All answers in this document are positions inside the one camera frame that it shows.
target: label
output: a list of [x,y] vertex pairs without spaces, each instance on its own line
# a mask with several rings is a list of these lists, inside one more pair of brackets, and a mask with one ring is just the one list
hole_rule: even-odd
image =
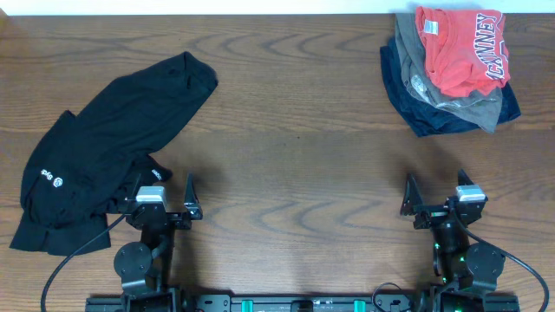
[[419,75],[414,75],[410,77],[410,84],[413,86],[415,91],[425,102],[430,103],[430,99],[428,98],[428,94],[427,94],[428,88],[426,88],[426,86],[424,85],[424,82],[422,81]]
[[437,22],[426,20],[424,22],[424,32],[427,34],[437,35],[439,25]]

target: folded shirt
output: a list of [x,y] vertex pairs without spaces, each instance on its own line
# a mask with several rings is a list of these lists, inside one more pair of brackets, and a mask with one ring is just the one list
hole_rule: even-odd
[[426,50],[418,36],[414,14],[395,15],[395,43],[401,62],[401,78],[416,100],[472,122],[488,133],[495,131],[502,105],[500,88],[495,88],[489,95],[478,91],[471,92],[468,97],[442,94],[426,75]]
[[426,49],[426,73],[443,94],[466,97],[478,90],[488,95],[509,81],[502,13],[418,7],[415,14]]
[[[434,108],[423,101],[418,101],[408,93],[401,78],[401,64],[394,38],[389,40],[388,46],[380,48],[380,57],[383,84],[388,93],[388,98],[395,110],[418,137],[433,134],[464,133],[478,128],[475,124],[462,120],[449,112]],[[498,124],[514,120],[520,116],[519,103],[508,83],[501,89],[501,93],[503,100]]]
[[[165,146],[218,85],[190,53],[112,81],[83,110],[65,112],[25,166],[23,216],[11,248],[65,255],[106,229],[106,212],[140,184],[169,179],[149,153]],[[106,235],[83,253],[109,247]]]

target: red t-shirt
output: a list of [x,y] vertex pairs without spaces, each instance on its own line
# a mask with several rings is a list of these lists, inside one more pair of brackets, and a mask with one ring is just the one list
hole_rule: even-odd
[[496,10],[416,9],[426,74],[445,95],[488,95],[509,81],[505,17]]

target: green connector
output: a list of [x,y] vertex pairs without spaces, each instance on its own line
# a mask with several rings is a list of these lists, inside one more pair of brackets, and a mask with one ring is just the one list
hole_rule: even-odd
[[366,302],[363,300],[355,300],[355,312],[366,312]]
[[252,312],[254,310],[254,302],[252,300],[243,300],[241,302],[241,312]]

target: black t-shirt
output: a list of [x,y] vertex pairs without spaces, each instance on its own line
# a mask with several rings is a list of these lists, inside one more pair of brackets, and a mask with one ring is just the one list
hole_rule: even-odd
[[[164,147],[218,85],[208,65],[185,52],[112,81],[74,116],[62,114],[23,172],[23,216],[11,248],[68,255],[106,229],[134,181],[171,172],[149,153]],[[83,253],[110,246],[108,234]]]

